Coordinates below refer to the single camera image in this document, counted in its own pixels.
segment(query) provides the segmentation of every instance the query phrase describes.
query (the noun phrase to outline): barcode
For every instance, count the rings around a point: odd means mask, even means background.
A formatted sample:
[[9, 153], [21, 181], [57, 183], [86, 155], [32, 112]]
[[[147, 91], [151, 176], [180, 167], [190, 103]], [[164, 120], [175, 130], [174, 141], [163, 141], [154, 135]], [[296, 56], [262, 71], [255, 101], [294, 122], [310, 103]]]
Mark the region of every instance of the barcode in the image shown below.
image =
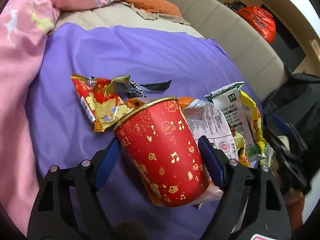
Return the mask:
[[87, 117], [90, 119], [90, 122], [94, 122], [96, 118], [94, 117], [93, 113], [91, 112], [90, 107], [88, 106], [87, 102], [85, 101], [84, 97], [80, 98], [81, 106], [85, 111]]

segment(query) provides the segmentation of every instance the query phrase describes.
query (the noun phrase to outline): red and white sticker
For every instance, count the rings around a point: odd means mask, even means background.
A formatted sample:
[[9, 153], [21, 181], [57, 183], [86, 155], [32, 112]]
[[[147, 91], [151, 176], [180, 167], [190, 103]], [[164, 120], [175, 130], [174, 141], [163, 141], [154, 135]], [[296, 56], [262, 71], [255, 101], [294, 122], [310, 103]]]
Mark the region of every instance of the red and white sticker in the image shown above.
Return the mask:
[[255, 234], [250, 240], [276, 240], [276, 239]]

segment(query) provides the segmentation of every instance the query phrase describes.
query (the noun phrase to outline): beige mattress sheet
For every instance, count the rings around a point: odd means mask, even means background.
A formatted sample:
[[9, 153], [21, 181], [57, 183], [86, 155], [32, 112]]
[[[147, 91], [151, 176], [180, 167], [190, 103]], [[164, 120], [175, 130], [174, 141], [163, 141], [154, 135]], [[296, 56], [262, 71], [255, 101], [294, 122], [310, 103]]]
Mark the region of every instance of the beige mattress sheet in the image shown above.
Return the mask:
[[166, 32], [184, 32], [194, 37], [203, 38], [203, 36], [191, 26], [164, 19], [145, 20], [128, 6], [117, 2], [94, 10], [62, 12], [55, 24], [55, 30], [67, 22], [75, 23], [85, 30], [122, 25]]

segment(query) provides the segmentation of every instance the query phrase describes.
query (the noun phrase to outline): metal pin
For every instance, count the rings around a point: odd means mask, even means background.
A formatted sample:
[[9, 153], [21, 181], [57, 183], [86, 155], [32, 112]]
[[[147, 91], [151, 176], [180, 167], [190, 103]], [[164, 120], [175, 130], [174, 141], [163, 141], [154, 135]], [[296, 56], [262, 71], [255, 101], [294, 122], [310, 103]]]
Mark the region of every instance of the metal pin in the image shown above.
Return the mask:
[[91, 162], [89, 160], [84, 160], [83, 162], [81, 162], [81, 165], [83, 167], [88, 167], [91, 164]]
[[229, 160], [229, 164], [230, 164], [231, 166], [237, 166], [237, 165], [238, 165], [238, 161], [235, 160], [235, 159], [231, 159], [231, 160]]
[[265, 172], [268, 172], [269, 171], [269, 167], [267, 165], [262, 165], [261, 166], [261, 169]]
[[58, 166], [57, 165], [53, 165], [50, 167], [49, 169], [51, 172], [56, 172], [58, 170]]

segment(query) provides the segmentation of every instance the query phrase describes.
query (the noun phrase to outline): orange pillow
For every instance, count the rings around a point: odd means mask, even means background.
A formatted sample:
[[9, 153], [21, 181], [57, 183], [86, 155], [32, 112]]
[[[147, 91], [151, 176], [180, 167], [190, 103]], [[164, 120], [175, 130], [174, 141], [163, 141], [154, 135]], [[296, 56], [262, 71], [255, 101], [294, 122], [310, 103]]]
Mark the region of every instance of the orange pillow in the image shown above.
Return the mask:
[[132, 3], [135, 8], [142, 9], [148, 13], [163, 13], [182, 17], [179, 8], [166, 0], [124, 0]]

